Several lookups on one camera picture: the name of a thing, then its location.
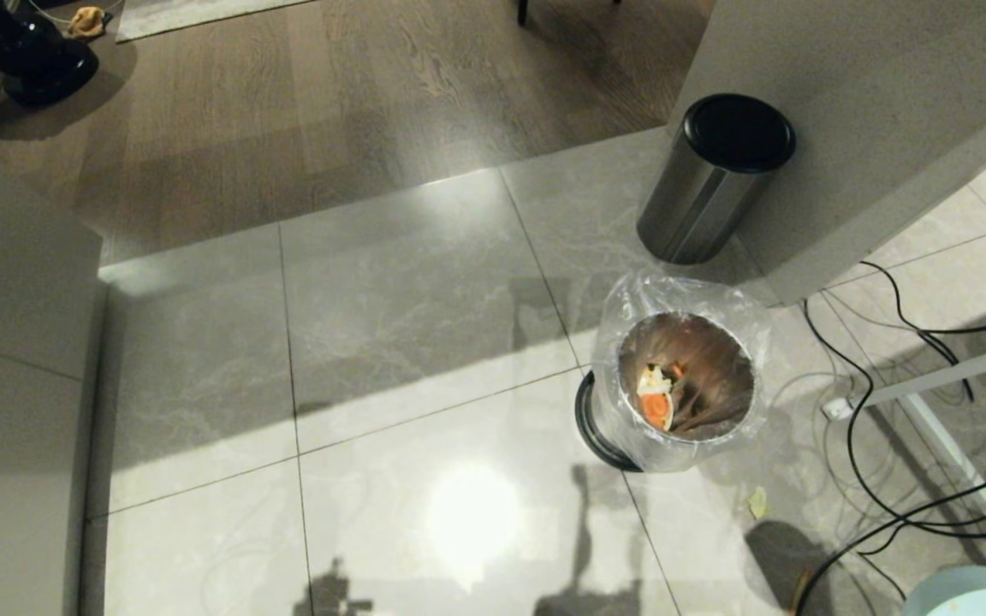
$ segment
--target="wooden floor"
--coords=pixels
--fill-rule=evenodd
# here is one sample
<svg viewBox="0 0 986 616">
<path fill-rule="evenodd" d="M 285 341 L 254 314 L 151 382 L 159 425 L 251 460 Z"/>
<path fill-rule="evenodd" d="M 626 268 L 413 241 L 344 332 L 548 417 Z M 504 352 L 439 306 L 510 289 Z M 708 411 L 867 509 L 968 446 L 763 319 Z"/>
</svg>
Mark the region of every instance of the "wooden floor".
<svg viewBox="0 0 986 616">
<path fill-rule="evenodd" d="M 114 263 L 660 126 L 705 28 L 698 0 L 532 0 L 526 28 L 515 11 L 317 0 L 106 36 L 74 97 L 0 102 L 0 163 Z"/>
</svg>

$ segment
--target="clear plastic bag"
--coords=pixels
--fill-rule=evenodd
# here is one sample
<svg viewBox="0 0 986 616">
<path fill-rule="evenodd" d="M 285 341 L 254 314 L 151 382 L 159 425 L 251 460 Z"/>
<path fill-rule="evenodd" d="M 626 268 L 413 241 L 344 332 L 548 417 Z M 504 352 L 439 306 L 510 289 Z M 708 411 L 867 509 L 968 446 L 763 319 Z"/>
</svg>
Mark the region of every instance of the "clear plastic bag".
<svg viewBox="0 0 986 616">
<path fill-rule="evenodd" d="M 737 447 L 767 420 L 769 343 L 766 309 L 739 289 L 649 270 L 627 274 L 603 304 L 592 352 L 596 429 L 646 472 L 685 471 Z M 654 428 L 642 413 L 638 380 L 650 364 L 685 372 L 673 430 Z"/>
</svg>

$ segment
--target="wall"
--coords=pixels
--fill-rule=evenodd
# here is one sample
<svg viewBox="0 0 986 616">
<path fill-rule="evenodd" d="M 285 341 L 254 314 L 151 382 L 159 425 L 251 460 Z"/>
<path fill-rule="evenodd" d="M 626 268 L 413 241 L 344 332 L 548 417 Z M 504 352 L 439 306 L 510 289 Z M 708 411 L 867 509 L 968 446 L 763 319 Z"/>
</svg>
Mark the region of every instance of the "wall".
<svg viewBox="0 0 986 616">
<path fill-rule="evenodd" d="M 0 168 L 0 613 L 77 611 L 99 254 Z"/>
<path fill-rule="evenodd" d="M 793 303 L 986 165 L 986 3 L 722 0 L 673 112 L 762 98 L 798 152 L 737 234 Z"/>
</svg>

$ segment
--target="black trash bin rim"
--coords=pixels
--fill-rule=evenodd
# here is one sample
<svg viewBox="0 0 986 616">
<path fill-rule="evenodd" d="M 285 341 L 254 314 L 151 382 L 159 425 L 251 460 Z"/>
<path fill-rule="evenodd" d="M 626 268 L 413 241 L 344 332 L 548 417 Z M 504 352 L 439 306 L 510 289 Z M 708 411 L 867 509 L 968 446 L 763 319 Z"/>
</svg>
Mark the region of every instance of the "black trash bin rim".
<svg viewBox="0 0 986 616">
<path fill-rule="evenodd" d="M 690 106 L 682 132 L 709 164 L 736 173 L 766 173 L 797 148 L 793 126 L 779 110 L 744 94 L 721 93 Z"/>
</svg>

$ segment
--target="light blue container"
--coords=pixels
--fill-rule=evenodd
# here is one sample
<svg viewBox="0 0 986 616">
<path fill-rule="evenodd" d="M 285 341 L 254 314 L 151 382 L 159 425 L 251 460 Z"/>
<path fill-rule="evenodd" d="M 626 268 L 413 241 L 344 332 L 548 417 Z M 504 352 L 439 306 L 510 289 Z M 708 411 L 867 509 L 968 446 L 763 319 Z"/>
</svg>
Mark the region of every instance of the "light blue container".
<svg viewBox="0 0 986 616">
<path fill-rule="evenodd" d="M 959 566 L 927 577 L 900 616 L 986 616 L 986 566 Z"/>
</svg>

